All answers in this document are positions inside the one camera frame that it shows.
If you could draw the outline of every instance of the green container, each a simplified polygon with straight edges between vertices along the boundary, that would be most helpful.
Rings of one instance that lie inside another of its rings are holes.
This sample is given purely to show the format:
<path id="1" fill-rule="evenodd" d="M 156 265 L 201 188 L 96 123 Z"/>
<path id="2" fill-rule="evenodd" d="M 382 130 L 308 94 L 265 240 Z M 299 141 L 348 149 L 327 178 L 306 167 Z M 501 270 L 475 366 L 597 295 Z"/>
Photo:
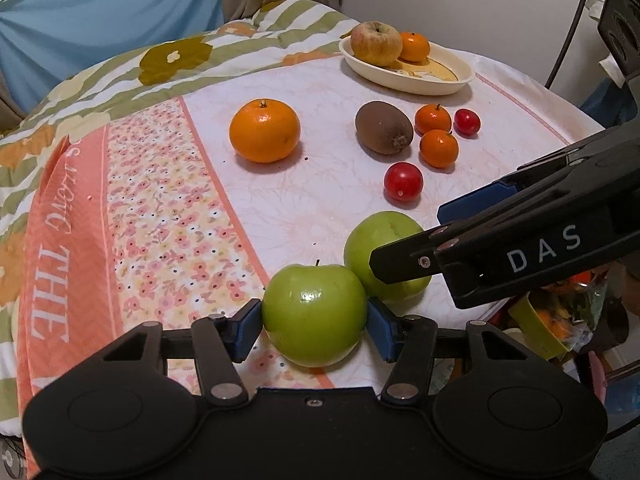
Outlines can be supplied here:
<path id="1" fill-rule="evenodd" d="M 569 349 L 564 346 L 556 336 L 553 335 L 542 320 L 536 314 L 534 306 L 529 301 L 530 292 L 520 298 L 520 300 L 509 309 L 509 315 L 520 326 L 522 333 L 527 339 L 527 345 L 529 348 L 538 354 L 543 359 L 549 360 L 554 357 L 559 357 L 567 352 Z M 544 307 L 545 305 L 536 305 L 536 308 Z"/>

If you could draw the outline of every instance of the red cherry tomato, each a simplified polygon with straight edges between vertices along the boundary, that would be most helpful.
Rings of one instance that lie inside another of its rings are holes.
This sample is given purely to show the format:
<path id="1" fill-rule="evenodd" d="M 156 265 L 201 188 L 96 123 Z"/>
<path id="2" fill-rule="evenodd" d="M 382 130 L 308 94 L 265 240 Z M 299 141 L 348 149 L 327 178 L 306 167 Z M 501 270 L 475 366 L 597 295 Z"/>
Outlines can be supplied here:
<path id="1" fill-rule="evenodd" d="M 385 173 L 385 190 L 391 198 L 408 202 L 422 192 L 422 173 L 413 164 L 396 162 Z"/>
<path id="2" fill-rule="evenodd" d="M 469 137 L 480 130 L 480 117 L 471 110 L 460 108 L 453 118 L 453 125 L 460 135 Z"/>

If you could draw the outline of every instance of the ceramic dish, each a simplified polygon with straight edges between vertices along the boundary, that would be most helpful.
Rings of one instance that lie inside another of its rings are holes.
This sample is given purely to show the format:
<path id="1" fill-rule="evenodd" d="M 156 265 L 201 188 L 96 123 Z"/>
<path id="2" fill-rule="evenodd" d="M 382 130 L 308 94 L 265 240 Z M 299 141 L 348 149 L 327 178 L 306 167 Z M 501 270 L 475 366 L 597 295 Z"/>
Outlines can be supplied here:
<path id="1" fill-rule="evenodd" d="M 431 43 L 426 63 L 398 60 L 392 66 L 380 68 L 353 57 L 350 39 L 343 38 L 338 44 L 348 65 L 363 78 L 393 90 L 419 95 L 450 95 L 464 88 L 476 76 L 464 60 L 435 43 Z M 443 80 L 430 72 L 455 80 Z"/>

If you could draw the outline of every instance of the mandarin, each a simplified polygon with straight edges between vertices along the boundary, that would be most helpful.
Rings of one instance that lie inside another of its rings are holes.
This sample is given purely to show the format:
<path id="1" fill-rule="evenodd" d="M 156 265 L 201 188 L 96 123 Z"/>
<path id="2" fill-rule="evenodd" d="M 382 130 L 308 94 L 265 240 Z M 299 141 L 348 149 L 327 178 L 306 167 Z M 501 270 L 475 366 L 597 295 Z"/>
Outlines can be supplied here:
<path id="1" fill-rule="evenodd" d="M 240 108 L 229 126 L 229 140 L 239 155 L 267 164 L 290 155 L 300 140 L 300 120 L 289 105 L 256 99 Z"/>
<path id="2" fill-rule="evenodd" d="M 424 105 L 415 113 L 415 129 L 424 134 L 430 130 L 451 131 L 451 116 L 441 105 Z"/>
<path id="3" fill-rule="evenodd" d="M 420 139 L 420 154 L 434 168 L 443 169 L 458 158 L 458 141 L 451 132 L 430 130 Z"/>
<path id="4" fill-rule="evenodd" d="M 431 45 L 427 38 L 417 32 L 401 32 L 402 52 L 400 57 L 405 61 L 420 63 L 427 59 Z"/>

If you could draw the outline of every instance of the red apple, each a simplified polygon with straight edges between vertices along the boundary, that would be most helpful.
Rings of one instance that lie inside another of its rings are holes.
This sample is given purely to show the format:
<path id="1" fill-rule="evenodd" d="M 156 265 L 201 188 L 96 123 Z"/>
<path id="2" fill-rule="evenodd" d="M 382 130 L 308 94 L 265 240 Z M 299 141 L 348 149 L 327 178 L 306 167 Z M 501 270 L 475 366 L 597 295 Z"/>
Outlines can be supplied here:
<path id="1" fill-rule="evenodd" d="M 351 49 L 365 63 L 389 66 L 402 52 L 402 37 L 386 23 L 364 22 L 351 31 Z"/>

